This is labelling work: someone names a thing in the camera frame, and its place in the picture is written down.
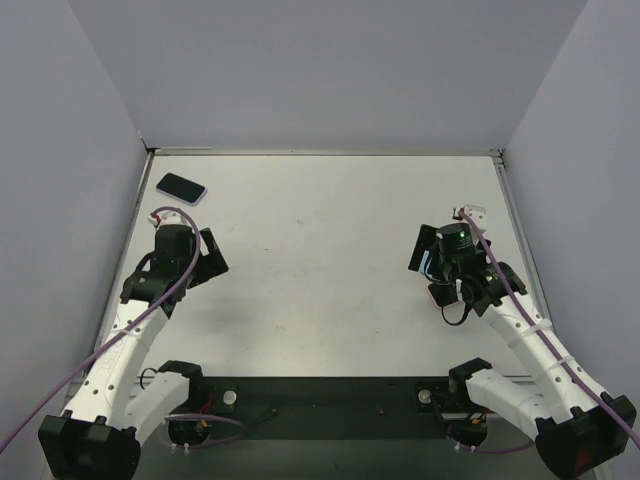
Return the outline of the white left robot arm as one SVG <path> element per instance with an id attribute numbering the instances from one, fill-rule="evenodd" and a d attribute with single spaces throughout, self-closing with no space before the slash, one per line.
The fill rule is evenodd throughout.
<path id="1" fill-rule="evenodd" d="M 187 291 L 229 267 L 210 229 L 165 221 L 147 253 L 124 281 L 104 352 L 92 360 L 82 386 L 59 416 L 38 431 L 56 479 L 130 479 L 142 446 L 166 416 L 206 402 L 199 365 L 169 360 L 136 397 L 133 383 L 161 330 Z"/>

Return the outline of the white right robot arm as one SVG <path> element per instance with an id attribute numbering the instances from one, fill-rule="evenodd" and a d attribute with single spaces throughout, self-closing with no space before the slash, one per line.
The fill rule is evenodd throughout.
<path id="1" fill-rule="evenodd" d="M 612 397 L 579 365 L 473 220 L 460 214 L 452 224 L 421 226 L 408 268 L 426 277 L 440 308 L 463 302 L 518 358 L 535 392 L 480 358 L 451 369 L 450 385 L 463 401 L 500 415 L 529 437 L 557 478 L 576 479 L 638 442 L 634 405 L 626 396 Z"/>

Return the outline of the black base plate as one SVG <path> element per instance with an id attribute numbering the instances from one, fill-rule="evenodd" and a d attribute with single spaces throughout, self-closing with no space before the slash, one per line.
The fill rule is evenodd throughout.
<path id="1" fill-rule="evenodd" d="M 178 445 L 247 440 L 422 440 L 453 422 L 477 426 L 483 408 L 436 377 L 207 377 L 199 400 L 170 422 Z"/>

